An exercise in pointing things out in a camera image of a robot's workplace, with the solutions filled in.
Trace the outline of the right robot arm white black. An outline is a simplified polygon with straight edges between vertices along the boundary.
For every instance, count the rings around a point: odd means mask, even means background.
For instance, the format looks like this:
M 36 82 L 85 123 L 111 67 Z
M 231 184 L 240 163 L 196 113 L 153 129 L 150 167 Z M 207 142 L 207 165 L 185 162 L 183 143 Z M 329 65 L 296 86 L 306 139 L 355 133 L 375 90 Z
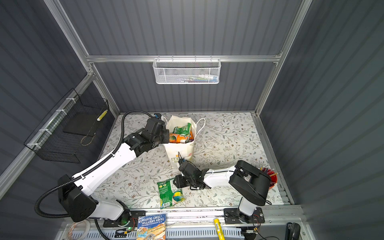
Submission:
M 181 174 L 173 180 L 177 188 L 189 187 L 197 191 L 231 186 L 242 196 L 238 207 L 240 217 L 251 217 L 257 207 L 270 203 L 267 195 L 271 177 L 246 161 L 238 161 L 233 167 L 218 170 L 200 170 L 185 159 L 179 160 L 179 164 Z

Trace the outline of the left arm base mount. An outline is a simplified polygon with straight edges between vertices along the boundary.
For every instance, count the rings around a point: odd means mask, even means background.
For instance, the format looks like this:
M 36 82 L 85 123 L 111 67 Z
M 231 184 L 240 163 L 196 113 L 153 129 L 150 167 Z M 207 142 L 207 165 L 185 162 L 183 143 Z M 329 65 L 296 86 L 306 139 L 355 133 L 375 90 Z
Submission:
M 132 232 L 138 225 L 138 218 L 146 215 L 145 211 L 124 210 L 117 220 L 106 219 L 103 223 L 104 228 L 122 228 Z

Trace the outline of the green snack bag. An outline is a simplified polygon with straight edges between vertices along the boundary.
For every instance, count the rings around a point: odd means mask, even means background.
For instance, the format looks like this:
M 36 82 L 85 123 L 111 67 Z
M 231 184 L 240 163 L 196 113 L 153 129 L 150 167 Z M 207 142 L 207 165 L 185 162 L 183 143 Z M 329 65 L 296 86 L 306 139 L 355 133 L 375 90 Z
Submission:
M 180 136 L 190 136 L 191 135 L 191 128 L 192 128 L 192 124 L 187 123 L 187 125 L 185 125 L 185 126 L 175 127 L 173 130 L 173 134 L 177 134 Z
M 182 189 L 177 188 L 173 181 L 174 178 L 157 182 L 161 209 L 174 207 L 185 200 Z

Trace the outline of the green snack bag front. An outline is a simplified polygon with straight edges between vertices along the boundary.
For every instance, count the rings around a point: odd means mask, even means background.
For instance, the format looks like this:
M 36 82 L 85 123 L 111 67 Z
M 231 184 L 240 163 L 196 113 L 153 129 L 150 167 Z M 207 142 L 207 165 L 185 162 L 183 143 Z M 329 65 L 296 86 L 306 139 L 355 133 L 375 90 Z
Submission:
M 177 188 L 173 181 L 174 178 L 157 182 L 161 209 L 174 207 L 185 200 L 182 189 Z

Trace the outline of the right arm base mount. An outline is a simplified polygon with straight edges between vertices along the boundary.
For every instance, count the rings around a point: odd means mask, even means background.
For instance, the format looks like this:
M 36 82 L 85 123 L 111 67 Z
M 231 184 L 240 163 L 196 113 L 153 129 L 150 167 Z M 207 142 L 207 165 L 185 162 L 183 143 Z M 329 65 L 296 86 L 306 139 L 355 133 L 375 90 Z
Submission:
M 261 208 L 257 207 L 251 216 L 241 213 L 236 208 L 224 209 L 225 223 L 231 224 L 263 224 L 265 223 L 264 214 Z

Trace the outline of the orange snack bag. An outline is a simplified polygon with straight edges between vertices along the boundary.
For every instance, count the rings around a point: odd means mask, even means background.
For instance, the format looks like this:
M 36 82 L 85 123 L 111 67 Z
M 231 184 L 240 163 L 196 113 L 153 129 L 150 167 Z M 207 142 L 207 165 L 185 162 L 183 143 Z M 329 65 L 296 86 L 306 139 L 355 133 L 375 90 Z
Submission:
M 193 135 L 183 136 L 179 134 L 170 134 L 169 143 L 173 144 L 187 144 L 194 141 Z

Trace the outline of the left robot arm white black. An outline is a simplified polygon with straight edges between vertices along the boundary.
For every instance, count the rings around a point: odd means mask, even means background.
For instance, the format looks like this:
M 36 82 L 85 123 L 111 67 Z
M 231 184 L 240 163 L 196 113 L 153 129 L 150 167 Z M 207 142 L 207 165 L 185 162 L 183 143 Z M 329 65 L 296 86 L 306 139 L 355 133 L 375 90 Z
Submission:
M 153 118 L 147 120 L 143 129 L 124 138 L 119 149 L 115 153 L 110 153 L 110 159 L 104 157 L 86 170 L 75 174 L 74 176 L 80 179 L 59 190 L 59 202 L 70 218 L 75 223 L 88 218 L 116 221 L 128 212 L 128 207 L 122 201 L 93 198 L 93 192 L 125 164 L 159 144 L 168 143 L 169 134 L 162 116 L 155 114 Z

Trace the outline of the white paper bag floral print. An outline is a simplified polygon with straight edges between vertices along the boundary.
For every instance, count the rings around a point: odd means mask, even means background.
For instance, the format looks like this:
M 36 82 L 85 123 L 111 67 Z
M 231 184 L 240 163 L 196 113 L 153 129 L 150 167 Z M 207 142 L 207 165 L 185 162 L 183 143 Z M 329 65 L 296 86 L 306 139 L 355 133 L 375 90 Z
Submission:
M 191 118 L 171 116 L 168 121 L 166 120 L 166 128 L 170 131 L 170 134 L 173 134 L 175 127 L 182 127 L 187 125 L 187 123 L 192 124 L 191 135 L 194 137 L 193 142 L 187 144 L 164 144 L 170 165 L 173 169 L 177 169 L 179 167 L 179 157 L 185 158 L 186 160 L 190 160 L 192 158 L 197 136 L 205 127 L 206 119 L 201 118 L 197 122 L 194 122 Z

